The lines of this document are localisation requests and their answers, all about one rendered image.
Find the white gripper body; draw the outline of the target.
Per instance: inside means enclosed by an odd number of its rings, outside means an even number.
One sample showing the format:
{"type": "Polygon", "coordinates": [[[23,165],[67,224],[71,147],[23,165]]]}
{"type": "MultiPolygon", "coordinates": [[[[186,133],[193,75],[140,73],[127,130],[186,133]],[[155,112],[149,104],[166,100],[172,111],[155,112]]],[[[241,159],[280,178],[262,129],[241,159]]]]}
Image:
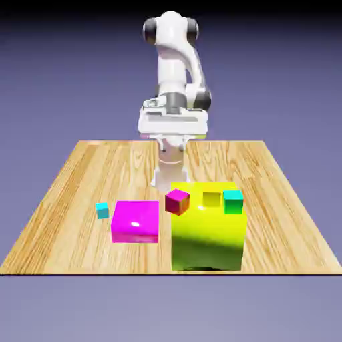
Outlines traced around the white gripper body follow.
{"type": "Polygon", "coordinates": [[[138,131],[143,137],[184,136],[202,139],[208,132],[208,113],[180,108],[179,114],[167,114],[165,107],[141,107],[138,131]]]}

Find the small magenta cube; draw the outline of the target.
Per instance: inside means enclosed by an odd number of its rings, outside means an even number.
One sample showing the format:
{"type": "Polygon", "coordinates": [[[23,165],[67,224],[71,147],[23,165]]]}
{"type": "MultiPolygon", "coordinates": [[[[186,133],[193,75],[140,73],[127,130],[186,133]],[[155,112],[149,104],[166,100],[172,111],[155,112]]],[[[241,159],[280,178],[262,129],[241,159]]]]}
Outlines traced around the small magenta cube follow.
{"type": "Polygon", "coordinates": [[[180,216],[189,209],[190,194],[179,190],[173,189],[165,195],[165,211],[180,216]]]}

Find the small yellow cube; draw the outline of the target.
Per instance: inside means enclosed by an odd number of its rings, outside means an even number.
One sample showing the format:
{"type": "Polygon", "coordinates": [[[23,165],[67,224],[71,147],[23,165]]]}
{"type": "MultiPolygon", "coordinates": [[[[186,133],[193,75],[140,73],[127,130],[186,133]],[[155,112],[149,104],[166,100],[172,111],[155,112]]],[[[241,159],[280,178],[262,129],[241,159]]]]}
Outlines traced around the small yellow cube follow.
{"type": "Polygon", "coordinates": [[[202,202],[204,207],[219,207],[221,203],[221,192],[203,192],[202,202]]]}

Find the large magenta box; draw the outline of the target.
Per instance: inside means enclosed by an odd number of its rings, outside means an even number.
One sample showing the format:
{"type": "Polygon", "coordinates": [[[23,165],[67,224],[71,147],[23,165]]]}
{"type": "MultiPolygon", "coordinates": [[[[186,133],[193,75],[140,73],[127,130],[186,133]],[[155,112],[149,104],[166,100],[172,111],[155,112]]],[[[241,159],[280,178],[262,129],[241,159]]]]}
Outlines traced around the large magenta box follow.
{"type": "Polygon", "coordinates": [[[113,243],[157,243],[158,230],[158,201],[116,202],[111,223],[113,243]]]}

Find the large yellow box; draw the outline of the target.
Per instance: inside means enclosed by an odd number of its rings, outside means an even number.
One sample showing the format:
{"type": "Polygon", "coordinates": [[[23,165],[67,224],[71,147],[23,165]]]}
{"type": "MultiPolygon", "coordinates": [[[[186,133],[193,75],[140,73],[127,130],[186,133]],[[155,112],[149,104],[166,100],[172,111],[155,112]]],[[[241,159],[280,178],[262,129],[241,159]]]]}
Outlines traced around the large yellow box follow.
{"type": "Polygon", "coordinates": [[[189,209],[171,215],[173,271],[239,271],[246,236],[247,216],[224,213],[223,191],[238,189],[234,182],[173,182],[172,189],[190,194],[189,209]],[[221,192],[219,207],[204,207],[203,192],[221,192]]]}

